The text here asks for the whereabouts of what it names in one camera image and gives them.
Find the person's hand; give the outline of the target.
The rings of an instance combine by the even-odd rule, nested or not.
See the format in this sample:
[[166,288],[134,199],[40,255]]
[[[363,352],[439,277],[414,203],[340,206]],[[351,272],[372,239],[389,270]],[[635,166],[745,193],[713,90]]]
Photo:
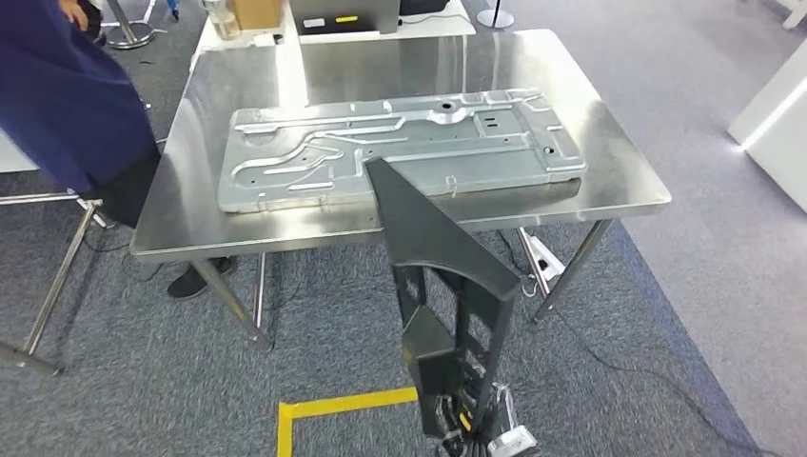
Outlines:
[[88,17],[77,0],[59,0],[58,6],[71,24],[81,31],[88,29]]

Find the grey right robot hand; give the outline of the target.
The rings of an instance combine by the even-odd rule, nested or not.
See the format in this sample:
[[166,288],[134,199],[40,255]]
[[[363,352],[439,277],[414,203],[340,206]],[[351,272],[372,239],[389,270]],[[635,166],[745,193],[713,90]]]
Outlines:
[[496,413],[497,408],[489,400],[478,428],[472,431],[474,422],[467,408],[456,407],[449,397],[440,397],[436,418],[443,453],[446,456],[489,456],[487,447],[493,439]]

